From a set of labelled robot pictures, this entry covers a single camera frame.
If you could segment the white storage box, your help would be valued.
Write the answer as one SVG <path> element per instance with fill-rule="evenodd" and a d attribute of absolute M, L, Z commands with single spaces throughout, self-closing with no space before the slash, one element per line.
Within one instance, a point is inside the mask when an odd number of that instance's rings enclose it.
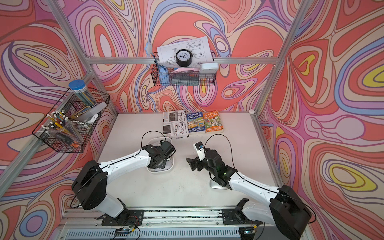
<path fill-rule="evenodd" d="M 164 138 L 152 138 L 149 140 L 148 144 L 153 146 L 158 146 L 160 144 L 160 141 L 163 141 Z M 171 156 L 167 161 L 165 162 L 164 168 L 156 168 L 156 169 L 150 169 L 147 168 L 147 171 L 152 174 L 165 174 L 170 172 L 174 167 L 174 156 Z"/>

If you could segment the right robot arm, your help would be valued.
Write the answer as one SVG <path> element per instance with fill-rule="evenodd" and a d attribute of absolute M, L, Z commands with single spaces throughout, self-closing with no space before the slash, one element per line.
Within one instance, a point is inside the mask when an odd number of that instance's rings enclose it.
<path fill-rule="evenodd" d="M 248 200 L 239 206 L 247 220 L 275 225 L 290 240 L 302 237 L 312 213 L 291 187 L 278 188 L 248 178 L 226 165 L 216 150 L 201 148 L 197 153 L 194 159 L 186 158 L 192 171 L 207 170 L 219 186 L 243 193 L 257 202 L 252 204 Z"/>

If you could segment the orange treehouse book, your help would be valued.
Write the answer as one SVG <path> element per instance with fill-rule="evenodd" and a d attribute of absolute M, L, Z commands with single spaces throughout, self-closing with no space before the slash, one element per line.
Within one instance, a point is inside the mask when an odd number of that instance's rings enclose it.
<path fill-rule="evenodd" d="M 203 113 L 206 134 L 216 134 L 224 131 L 219 111 Z"/>

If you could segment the silver mouse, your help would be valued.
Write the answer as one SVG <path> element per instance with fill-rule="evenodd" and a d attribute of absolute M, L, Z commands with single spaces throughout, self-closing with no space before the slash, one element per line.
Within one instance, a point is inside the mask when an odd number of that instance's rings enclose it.
<path fill-rule="evenodd" d="M 210 180 L 210 188 L 216 189 L 216 190 L 227 190 L 228 189 L 227 187 L 222 187 L 221 185 L 219 185 L 218 183 L 216 183 L 213 180 Z"/>

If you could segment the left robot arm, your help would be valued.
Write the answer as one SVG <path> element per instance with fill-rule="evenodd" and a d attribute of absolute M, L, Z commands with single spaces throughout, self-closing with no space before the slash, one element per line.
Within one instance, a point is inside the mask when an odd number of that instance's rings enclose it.
<path fill-rule="evenodd" d="M 108 185 L 137 169 L 164 169 L 175 152 L 172 143 L 161 140 L 157 146 L 146 145 L 115 160 L 101 163 L 91 160 L 72 183 L 72 191 L 84 210 L 97 210 L 116 219 L 127 207 L 108 193 Z"/>

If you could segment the white device in basket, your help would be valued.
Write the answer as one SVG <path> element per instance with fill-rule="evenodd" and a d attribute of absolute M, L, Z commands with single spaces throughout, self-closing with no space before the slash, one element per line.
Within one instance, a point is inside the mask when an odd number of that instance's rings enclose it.
<path fill-rule="evenodd" d="M 215 74 L 218 70 L 218 63 L 204 63 L 200 66 L 199 74 Z"/>

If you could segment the newspaper print book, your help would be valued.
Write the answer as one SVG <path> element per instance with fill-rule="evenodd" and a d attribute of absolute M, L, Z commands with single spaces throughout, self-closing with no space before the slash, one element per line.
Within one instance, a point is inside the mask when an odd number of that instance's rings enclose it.
<path fill-rule="evenodd" d="M 163 113 L 163 134 L 171 139 L 189 137 L 187 115 L 185 110 Z"/>

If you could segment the white paper sheet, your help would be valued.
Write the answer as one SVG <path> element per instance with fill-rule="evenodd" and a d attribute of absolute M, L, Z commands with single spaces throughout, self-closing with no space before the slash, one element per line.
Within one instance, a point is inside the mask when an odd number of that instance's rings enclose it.
<path fill-rule="evenodd" d="M 167 68 L 198 68 L 213 63 L 207 37 L 157 47 L 159 62 Z"/>

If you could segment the blue lid pencil jar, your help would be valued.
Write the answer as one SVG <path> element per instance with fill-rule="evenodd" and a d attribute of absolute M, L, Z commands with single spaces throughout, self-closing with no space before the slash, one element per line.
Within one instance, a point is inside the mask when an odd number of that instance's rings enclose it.
<path fill-rule="evenodd" d="M 89 107 L 94 107 L 97 104 L 96 99 L 91 94 L 89 88 L 83 80 L 73 80 L 69 83 L 69 88 L 74 94 Z"/>

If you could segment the clear pen cup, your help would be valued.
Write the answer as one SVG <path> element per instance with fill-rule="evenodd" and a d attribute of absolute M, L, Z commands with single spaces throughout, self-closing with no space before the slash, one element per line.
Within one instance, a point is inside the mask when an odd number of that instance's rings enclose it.
<path fill-rule="evenodd" d="M 54 138 L 63 141 L 68 145 L 79 145 L 84 142 L 84 138 L 78 132 L 68 116 L 61 111 L 54 111 L 46 115 L 49 120 L 45 130 Z"/>

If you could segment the black round clock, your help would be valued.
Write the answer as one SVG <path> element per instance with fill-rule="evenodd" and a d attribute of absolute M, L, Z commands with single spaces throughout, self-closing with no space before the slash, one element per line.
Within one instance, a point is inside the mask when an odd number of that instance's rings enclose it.
<path fill-rule="evenodd" d="M 181 49 L 176 53 L 176 63 L 179 67 L 186 68 L 192 64 L 193 54 L 187 49 Z"/>

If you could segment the blue treehouse book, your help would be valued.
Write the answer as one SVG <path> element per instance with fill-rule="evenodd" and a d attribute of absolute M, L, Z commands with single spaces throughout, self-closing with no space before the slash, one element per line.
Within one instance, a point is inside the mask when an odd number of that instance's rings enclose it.
<path fill-rule="evenodd" d="M 186 117 L 190 135 L 206 133 L 203 112 L 188 113 Z"/>

